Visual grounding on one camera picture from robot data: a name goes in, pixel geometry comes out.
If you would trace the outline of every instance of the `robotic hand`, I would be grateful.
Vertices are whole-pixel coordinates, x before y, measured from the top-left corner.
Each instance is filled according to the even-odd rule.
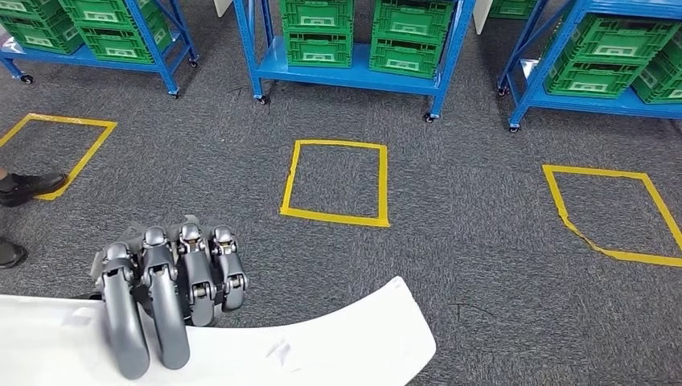
[[[126,378],[135,380],[150,366],[138,302],[154,320],[162,363],[174,370],[190,358],[186,324],[208,326],[216,312],[244,302],[249,280],[232,233],[220,225],[207,234],[194,223],[169,232],[151,227],[137,246],[118,241],[106,248],[98,283],[113,354]]]

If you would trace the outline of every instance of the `stacked crates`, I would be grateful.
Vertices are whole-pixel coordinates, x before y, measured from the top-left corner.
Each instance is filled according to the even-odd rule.
[[[124,0],[59,1],[99,60],[154,62]],[[171,44],[166,18],[153,0],[138,0],[138,4],[159,51],[163,51]]]
[[[281,0],[281,19],[289,65],[351,66],[353,0]]]
[[[587,14],[544,81],[550,94],[616,99],[677,32],[667,20]]]
[[[494,0],[489,18],[517,18],[528,20],[537,0]]]
[[[369,68],[433,78],[452,10],[452,1],[376,0]]]
[[[70,55],[83,44],[58,0],[0,0],[0,23],[24,48]]]
[[[644,68],[632,88],[644,103],[682,103],[682,32]]]

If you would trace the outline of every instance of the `gray carpet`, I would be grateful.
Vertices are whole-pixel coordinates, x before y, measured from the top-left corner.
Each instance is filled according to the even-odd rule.
[[[415,385],[682,381],[682,271],[593,251],[559,220],[541,170],[648,173],[682,223],[678,125],[533,110],[509,133],[495,77],[523,24],[494,19],[482,36],[470,28],[432,125],[422,96],[349,88],[267,82],[264,107],[251,99],[232,11],[217,19],[211,2],[184,3],[202,57],[179,69],[179,100],[146,74],[19,63],[35,84],[0,76],[0,132],[27,113],[118,122],[63,196],[2,209],[0,234],[31,256],[0,271],[0,293],[87,292],[93,254],[131,221],[194,214],[237,230],[252,278],[248,301],[220,326],[301,322],[401,275],[438,344]],[[358,40],[370,8],[357,4]],[[0,150],[0,165],[69,170],[97,133],[34,122]],[[279,215],[302,138],[388,147],[390,228]],[[376,162],[371,150],[305,148],[292,205],[374,216]],[[641,184],[557,181],[573,222],[602,246],[682,257]]]

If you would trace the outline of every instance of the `gray robotic finger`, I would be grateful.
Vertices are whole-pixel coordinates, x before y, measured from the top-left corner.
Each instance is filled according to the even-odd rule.
[[[190,359],[190,346],[176,285],[178,270],[163,228],[145,231],[141,267],[142,284],[149,289],[161,361],[169,369],[179,369]]]
[[[147,372],[150,357],[132,294],[135,280],[132,254],[125,243],[113,243],[107,248],[101,277],[114,357],[121,374],[136,380]]]
[[[235,310],[244,303],[244,292],[249,286],[249,278],[244,273],[236,250],[236,240],[229,228],[219,225],[213,230],[213,264],[220,271],[224,284],[222,311]]]
[[[178,252],[179,264],[187,275],[187,300],[192,324],[208,326],[213,322],[213,306],[218,291],[206,255],[206,240],[198,225],[189,223],[180,228]]]

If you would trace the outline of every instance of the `white plastic surface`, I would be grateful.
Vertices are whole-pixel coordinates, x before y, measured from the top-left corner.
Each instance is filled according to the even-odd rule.
[[[134,382],[118,372],[103,317],[102,302],[0,295],[0,384],[404,385],[436,351],[431,330],[400,277],[307,322],[188,327],[191,358],[177,371],[159,363],[154,328],[144,316],[152,364]]]
[[[232,5],[232,0],[213,0],[213,3],[216,5],[218,17],[222,18],[225,11]]]
[[[493,0],[476,0],[476,3],[474,4],[474,26],[476,27],[476,34],[478,35],[481,35],[483,26],[486,25],[492,2]]]

